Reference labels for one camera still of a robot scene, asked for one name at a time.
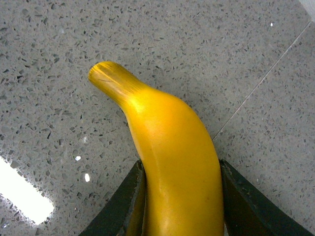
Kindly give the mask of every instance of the speck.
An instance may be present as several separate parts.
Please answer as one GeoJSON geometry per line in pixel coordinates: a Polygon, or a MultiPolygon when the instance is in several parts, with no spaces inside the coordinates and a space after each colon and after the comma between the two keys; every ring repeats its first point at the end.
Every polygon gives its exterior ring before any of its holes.
{"type": "Polygon", "coordinates": [[[69,191],[66,190],[66,189],[64,189],[64,188],[62,189],[62,191],[63,191],[65,194],[67,194],[67,195],[69,194],[69,191]]]}
{"type": "Polygon", "coordinates": [[[6,99],[7,99],[7,96],[5,95],[0,96],[0,100],[6,100],[6,99]]]}
{"type": "Polygon", "coordinates": [[[87,144],[87,143],[88,143],[88,137],[84,137],[84,138],[83,138],[83,143],[84,143],[84,144],[87,144]]]}
{"type": "Polygon", "coordinates": [[[20,166],[20,164],[17,161],[12,161],[12,163],[10,165],[10,167],[13,168],[13,169],[15,169],[15,168],[17,168],[19,166],[20,166]]]}
{"type": "Polygon", "coordinates": [[[29,11],[27,11],[27,9],[22,10],[22,14],[27,15],[28,13],[29,13],[29,11]]]}
{"type": "Polygon", "coordinates": [[[65,173],[62,173],[62,177],[63,177],[63,179],[67,179],[68,178],[68,176],[65,173]]]}
{"type": "Polygon", "coordinates": [[[1,225],[1,228],[5,229],[5,228],[8,227],[9,225],[10,225],[10,223],[4,222],[4,223],[1,225]]]}
{"type": "Polygon", "coordinates": [[[41,230],[40,228],[37,228],[35,235],[36,235],[36,236],[37,236],[37,235],[41,235],[42,233],[43,233],[43,230],[41,230]]]}
{"type": "Polygon", "coordinates": [[[90,181],[90,176],[89,176],[88,173],[86,173],[86,174],[84,175],[84,178],[85,178],[85,182],[89,182],[89,181],[90,181]]]}

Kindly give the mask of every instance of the gray speckled countertop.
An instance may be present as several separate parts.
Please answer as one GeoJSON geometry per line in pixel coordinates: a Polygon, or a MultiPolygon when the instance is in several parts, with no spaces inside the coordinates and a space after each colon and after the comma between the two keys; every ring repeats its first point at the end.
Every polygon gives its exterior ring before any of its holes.
{"type": "Polygon", "coordinates": [[[0,156],[54,206],[36,225],[0,196],[0,235],[79,235],[138,159],[88,82],[103,60],[191,105],[219,158],[315,233],[315,24],[297,0],[0,6],[0,156]]]}

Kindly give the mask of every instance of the banana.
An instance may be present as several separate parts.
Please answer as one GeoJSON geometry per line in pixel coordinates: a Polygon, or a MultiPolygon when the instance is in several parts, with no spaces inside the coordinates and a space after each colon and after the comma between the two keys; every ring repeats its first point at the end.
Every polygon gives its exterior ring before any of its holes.
{"type": "Polygon", "coordinates": [[[123,110],[147,177],[144,236],[222,236],[219,160],[207,129],[181,99],[104,61],[93,85],[123,110]]]}

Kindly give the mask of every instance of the banana stem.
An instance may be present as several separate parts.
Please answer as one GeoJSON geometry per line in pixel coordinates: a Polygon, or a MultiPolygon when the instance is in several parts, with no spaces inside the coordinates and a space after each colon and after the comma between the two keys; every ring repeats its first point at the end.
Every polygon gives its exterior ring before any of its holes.
{"type": "Polygon", "coordinates": [[[130,101],[131,96],[147,87],[128,70],[112,61],[103,61],[93,66],[89,80],[121,108],[130,101]]]}

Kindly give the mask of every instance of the banana holder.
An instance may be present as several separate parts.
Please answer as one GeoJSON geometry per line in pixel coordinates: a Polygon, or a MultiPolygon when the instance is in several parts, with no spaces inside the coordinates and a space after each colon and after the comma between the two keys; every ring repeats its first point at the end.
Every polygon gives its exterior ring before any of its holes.
{"type": "MultiPolygon", "coordinates": [[[[220,160],[229,236],[314,236],[283,213],[227,161],[220,160]]],[[[137,161],[103,210],[80,236],[140,236],[145,171],[137,161]]]]}

